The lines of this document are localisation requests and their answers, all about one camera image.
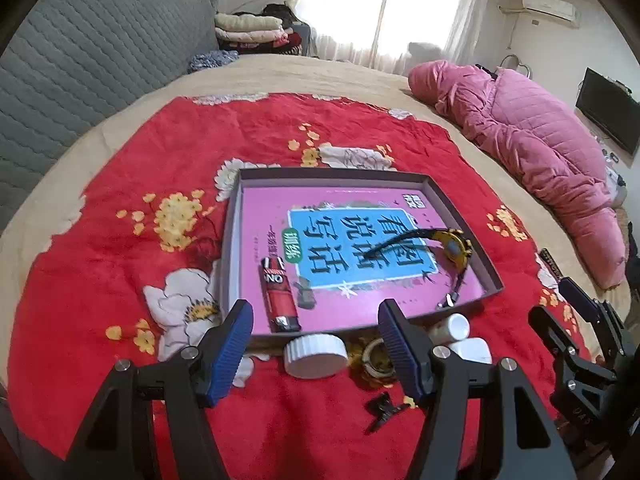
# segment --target television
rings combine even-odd
[[[575,105],[627,153],[634,154],[640,139],[640,104],[625,89],[588,68]]]

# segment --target red lighter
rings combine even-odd
[[[300,332],[296,304],[284,263],[279,256],[262,259],[262,284],[267,314],[276,332]]]

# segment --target white flower print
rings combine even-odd
[[[549,272],[549,269],[547,268],[546,264],[542,261],[540,256],[538,256],[537,254],[536,254],[536,261],[540,266],[540,270],[538,271],[538,279],[540,280],[540,283],[542,283],[542,285],[544,285],[544,287],[547,288],[548,290],[552,290],[554,294],[558,297],[558,300],[566,301],[562,297],[562,294],[560,294],[560,291],[558,289],[558,281],[551,274],[551,272]]]
[[[236,388],[244,388],[246,380],[251,377],[251,374],[254,373],[254,360],[252,357],[257,357],[260,361],[268,361],[270,355],[268,354],[244,354],[242,359],[240,359],[240,364],[238,365],[238,371],[236,372],[236,376],[234,377],[233,385]]]
[[[338,99],[342,99],[337,95],[323,95],[323,94],[311,94],[313,99],[318,99],[320,101],[337,101]]]
[[[170,272],[164,290],[143,287],[146,304],[155,322],[164,330],[158,345],[158,360],[166,361],[185,346],[197,346],[205,332],[222,322],[213,299],[214,280],[199,269]]]
[[[220,169],[216,173],[214,180],[216,181],[216,187],[220,190],[216,200],[222,202],[229,198],[233,191],[234,184],[236,183],[236,176],[238,171],[251,168],[279,168],[279,164],[254,164],[252,162],[245,162],[239,158],[233,158],[232,160],[225,160],[225,163],[220,166]]]
[[[326,146],[319,151],[322,161],[330,168],[397,171],[396,168],[391,167],[391,161],[388,158],[375,150]]]
[[[391,108],[391,110],[389,110],[389,115],[395,117],[396,119],[406,119],[407,117],[413,116],[411,112],[401,110],[400,108]]]
[[[255,94],[226,94],[226,95],[203,95],[196,97],[193,102],[197,105],[221,105],[231,101],[249,101],[255,103],[260,99],[268,97],[267,92],[257,92]]]
[[[44,247],[40,251],[41,253],[46,253],[51,248],[51,244],[53,242],[53,235],[63,235],[64,233],[69,231],[69,229],[71,229],[73,225],[76,224],[76,222],[78,222],[78,220],[82,216],[82,208],[84,207],[85,202],[86,202],[86,195],[82,195],[74,203],[69,213],[67,213],[66,216],[60,222],[60,224],[58,224],[55,227],[55,229],[53,229],[51,236],[46,241],[46,243],[44,244]]]

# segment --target white bottle cap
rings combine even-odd
[[[489,345],[482,338],[472,337],[471,339],[463,339],[462,341],[456,341],[447,346],[465,361],[475,361],[488,365],[492,363]]]
[[[443,345],[450,341],[461,341],[469,337],[469,322],[462,314],[451,314],[437,325],[431,327],[427,334],[434,345]]]
[[[347,366],[347,349],[339,337],[330,334],[304,335],[284,349],[284,369],[299,379],[321,379]]]

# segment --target air conditioner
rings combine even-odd
[[[522,6],[529,12],[544,14],[559,23],[578,28],[578,9],[574,4],[562,0],[522,0]]]

